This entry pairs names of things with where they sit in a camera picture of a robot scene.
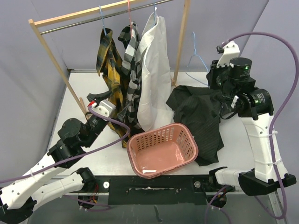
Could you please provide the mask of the dark pinstriped shirt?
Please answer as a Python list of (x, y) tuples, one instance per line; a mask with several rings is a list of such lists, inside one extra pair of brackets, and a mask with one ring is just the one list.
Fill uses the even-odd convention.
[(220, 91), (180, 85), (173, 89), (166, 104), (174, 111), (174, 122), (185, 125), (194, 137), (199, 166), (218, 163), (217, 152), (224, 147), (220, 134)]

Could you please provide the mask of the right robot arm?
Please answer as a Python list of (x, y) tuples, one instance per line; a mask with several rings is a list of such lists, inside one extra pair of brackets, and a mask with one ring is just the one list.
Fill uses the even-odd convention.
[(220, 90), (241, 119), (249, 139), (255, 166), (250, 171), (222, 168), (209, 177), (209, 188), (218, 191), (225, 184), (237, 186), (248, 196), (267, 195), (280, 187), (296, 184), (285, 168), (275, 132), (269, 133), (274, 108), (268, 91), (256, 87), (250, 77), (252, 61), (235, 57), (224, 66), (213, 60), (206, 78), (210, 89)]

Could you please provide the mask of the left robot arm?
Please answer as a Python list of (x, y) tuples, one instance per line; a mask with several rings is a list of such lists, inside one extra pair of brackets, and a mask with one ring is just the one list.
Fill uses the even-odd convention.
[(76, 118), (66, 120), (58, 131), (59, 141), (23, 176), (9, 181), (0, 189), (0, 220), (19, 224), (44, 204), (76, 191), (89, 192), (96, 179), (89, 168), (79, 168), (70, 176), (49, 183), (56, 175), (71, 168), (91, 147), (111, 120), (115, 105), (108, 101), (112, 91), (89, 94), (90, 118), (82, 123)]

